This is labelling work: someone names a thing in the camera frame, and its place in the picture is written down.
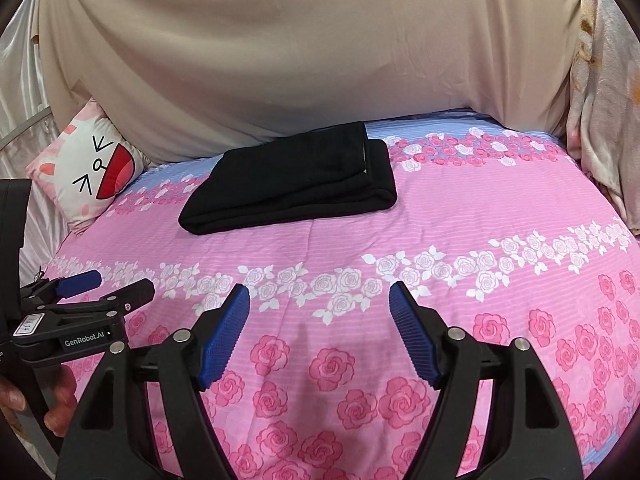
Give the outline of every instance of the white satin fabric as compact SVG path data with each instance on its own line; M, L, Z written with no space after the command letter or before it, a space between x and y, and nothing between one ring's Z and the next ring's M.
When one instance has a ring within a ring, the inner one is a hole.
M39 0L24 0L0 36L0 139L48 106L37 45ZM25 167L57 136L51 116L41 120L0 152L0 178L25 178ZM20 283L33 280L67 234L66 222L37 187L31 189Z

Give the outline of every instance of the red cartoon mouth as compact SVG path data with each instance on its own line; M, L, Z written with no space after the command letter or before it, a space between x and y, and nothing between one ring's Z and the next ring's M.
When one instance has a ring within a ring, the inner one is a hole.
M129 183L136 171L133 157L122 144L118 144L102 176L96 198L105 200L116 196Z

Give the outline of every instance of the beige curtain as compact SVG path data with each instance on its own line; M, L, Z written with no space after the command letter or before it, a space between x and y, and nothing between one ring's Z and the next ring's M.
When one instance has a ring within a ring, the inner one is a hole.
M42 0L49 102L155 162L455 107L562 132L580 0Z

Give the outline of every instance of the label sticker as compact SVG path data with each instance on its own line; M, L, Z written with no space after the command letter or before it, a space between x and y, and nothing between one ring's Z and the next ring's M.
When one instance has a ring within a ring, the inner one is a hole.
M20 323L20 326L15 329L14 336L33 334L36 331L40 322L42 321L44 314L45 314L44 312L39 312L37 314L29 314L27 317L25 317L22 320L22 323Z

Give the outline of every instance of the blue gripper pad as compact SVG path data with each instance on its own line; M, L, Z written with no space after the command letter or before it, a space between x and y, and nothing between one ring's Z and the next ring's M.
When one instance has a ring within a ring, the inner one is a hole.
M240 333L249 317L250 300L248 288L245 286L240 287L238 294L228 298L228 300L231 304L228 306L222 320L220 320L213 336L202 348L198 382L204 389L209 388L211 383L222 378Z
M102 276L97 270L89 270L82 274L76 274L65 278L56 287L56 294L60 298L72 298L78 294L94 290L102 284Z
M391 285L389 289L391 317L394 319L418 377L435 387L440 379L436 347L414 312L413 302L414 298L407 298L398 283Z

